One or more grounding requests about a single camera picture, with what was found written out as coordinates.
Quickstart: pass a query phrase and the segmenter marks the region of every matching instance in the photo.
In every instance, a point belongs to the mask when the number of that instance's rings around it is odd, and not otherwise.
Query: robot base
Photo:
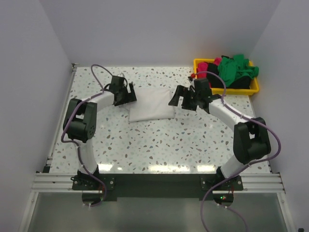
[[[99,174],[94,175],[103,181],[107,188],[105,201],[116,201],[118,197],[138,198],[198,198],[202,200],[211,188],[216,174]],[[73,180],[73,190],[99,190],[99,183],[90,176],[78,172]],[[216,190],[243,190],[242,180],[237,176]],[[84,198],[98,194],[83,193]],[[212,193],[206,200],[213,200]]]

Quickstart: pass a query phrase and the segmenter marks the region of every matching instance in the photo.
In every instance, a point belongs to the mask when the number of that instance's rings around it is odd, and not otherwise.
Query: speckled white tabletop
[[[108,67],[115,75],[139,87],[189,85],[192,67]],[[95,67],[103,85],[111,77]],[[86,98],[99,92],[89,67],[77,68],[70,98]],[[253,116],[248,96],[228,95],[225,100],[243,113]],[[128,111],[110,106],[98,112],[93,138],[94,154],[101,173],[215,173],[233,154],[233,132],[219,119],[203,110],[175,108],[174,119],[128,122]],[[63,144],[58,135],[50,173],[75,173],[76,149]],[[245,173],[270,173],[267,162],[253,165]]]

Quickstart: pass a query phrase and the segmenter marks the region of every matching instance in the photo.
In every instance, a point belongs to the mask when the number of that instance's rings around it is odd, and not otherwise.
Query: pink cloth
[[[208,63],[201,62],[197,64],[197,73],[201,71],[207,71]],[[206,78],[207,73],[200,73],[197,75],[197,78]]]
[[[217,57],[216,59],[214,59],[214,64],[219,66],[220,62],[221,62],[222,58],[221,57]]]

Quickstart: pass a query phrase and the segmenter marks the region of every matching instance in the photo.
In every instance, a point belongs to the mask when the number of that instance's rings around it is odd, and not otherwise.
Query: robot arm
[[[133,83],[129,83],[130,92],[125,85],[124,77],[113,76],[108,89],[92,100],[85,102],[77,111],[67,130],[68,137],[76,140],[80,147],[81,158],[86,169],[94,174],[98,172],[98,164],[93,154],[92,138],[97,127],[97,113],[103,108],[111,105],[121,105],[136,101]],[[63,129],[75,107],[83,100],[71,99],[65,116]],[[88,174],[81,166],[78,169],[83,174]]]
[[[189,78],[189,80],[191,81],[190,87],[177,86],[169,105],[177,106],[179,97],[183,97],[182,109],[195,111],[199,106],[208,114],[219,118],[234,131],[234,155],[227,163],[218,167],[214,184],[229,178],[252,160],[259,160],[270,153],[270,142],[265,128],[243,119],[243,116],[252,117],[243,115],[240,111],[225,103],[242,116],[228,110],[222,103],[220,95],[212,95],[206,78],[195,80]],[[265,121],[260,117],[255,118],[255,120],[265,124]]]

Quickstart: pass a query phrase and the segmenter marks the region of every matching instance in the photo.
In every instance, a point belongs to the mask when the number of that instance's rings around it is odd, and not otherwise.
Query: yellow plastic tray
[[[200,62],[213,63],[214,59],[194,59],[194,73],[197,72],[197,64]],[[249,66],[253,66],[252,61],[249,61]],[[223,94],[223,88],[211,88],[212,94]],[[238,95],[253,95],[260,90],[256,77],[250,83],[250,89],[226,89],[226,94],[238,94]]]

